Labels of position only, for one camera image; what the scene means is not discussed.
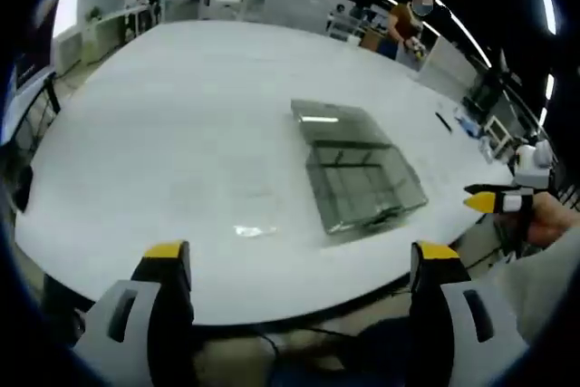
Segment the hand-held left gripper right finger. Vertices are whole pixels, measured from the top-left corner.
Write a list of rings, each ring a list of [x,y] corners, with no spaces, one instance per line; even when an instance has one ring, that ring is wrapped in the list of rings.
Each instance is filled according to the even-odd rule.
[[[506,298],[452,248],[411,246],[410,386],[494,386],[527,350]]]

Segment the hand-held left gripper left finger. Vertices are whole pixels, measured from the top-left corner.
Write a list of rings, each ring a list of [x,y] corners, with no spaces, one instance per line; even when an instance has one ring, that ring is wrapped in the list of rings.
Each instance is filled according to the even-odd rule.
[[[149,248],[84,318],[74,353],[103,386],[195,386],[189,242]]]

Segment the person's right hand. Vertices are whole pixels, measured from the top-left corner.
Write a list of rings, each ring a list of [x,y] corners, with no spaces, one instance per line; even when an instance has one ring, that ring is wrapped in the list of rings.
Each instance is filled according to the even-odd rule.
[[[579,212],[561,204],[548,192],[533,198],[533,216],[527,231],[527,242],[536,247],[548,247],[568,229],[579,225]]]

